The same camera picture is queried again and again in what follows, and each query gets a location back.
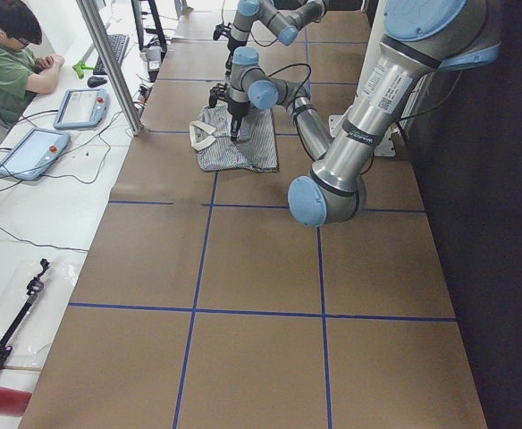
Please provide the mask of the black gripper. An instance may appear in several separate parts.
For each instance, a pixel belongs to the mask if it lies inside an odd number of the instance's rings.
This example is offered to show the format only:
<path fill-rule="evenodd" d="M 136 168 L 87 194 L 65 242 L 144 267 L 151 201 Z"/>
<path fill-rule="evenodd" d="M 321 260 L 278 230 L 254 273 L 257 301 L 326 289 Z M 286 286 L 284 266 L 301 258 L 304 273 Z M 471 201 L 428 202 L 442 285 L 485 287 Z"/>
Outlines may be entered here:
<path fill-rule="evenodd" d="M 228 47 L 228 50 L 230 52 L 230 54 L 232 55 L 235 51 L 235 49 L 239 46 L 239 41 L 234 39 L 234 38 L 229 38 L 228 39 L 228 42 L 227 42 L 227 47 Z"/>
<path fill-rule="evenodd" d="M 230 139 L 236 141 L 240 137 L 242 118 L 248 114 L 248 101 L 241 102 L 230 99 L 227 102 L 228 112 L 231 115 Z"/>

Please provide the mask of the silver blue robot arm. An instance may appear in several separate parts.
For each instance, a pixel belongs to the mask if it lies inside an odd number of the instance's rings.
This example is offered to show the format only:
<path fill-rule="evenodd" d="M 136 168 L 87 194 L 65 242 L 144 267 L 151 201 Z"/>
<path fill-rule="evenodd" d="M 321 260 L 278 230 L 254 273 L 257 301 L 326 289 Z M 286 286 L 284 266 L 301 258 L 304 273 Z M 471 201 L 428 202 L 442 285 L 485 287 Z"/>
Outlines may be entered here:
<path fill-rule="evenodd" d="M 319 22 L 330 12 L 356 11 L 362 1 L 265 1 L 244 0 L 237 3 L 233 21 L 215 27 L 213 39 L 228 39 L 231 54 L 248 43 L 255 22 L 260 22 L 282 45 L 289 46 L 302 29 Z"/>
<path fill-rule="evenodd" d="M 364 206 L 361 171 L 386 131 L 398 122 L 412 90 L 426 74 L 480 67 L 493 62 L 501 45 L 500 1 L 390 1 L 383 14 L 380 55 L 361 94 L 332 135 L 300 83 L 268 77 L 257 51 L 248 46 L 255 22 L 284 45 L 321 20 L 325 1 L 303 1 L 290 14 L 271 1 L 241 1 L 231 25 L 224 94 L 236 137 L 250 107 L 286 109 L 313 163 L 289 187 L 293 217 L 307 226 L 349 220 Z"/>

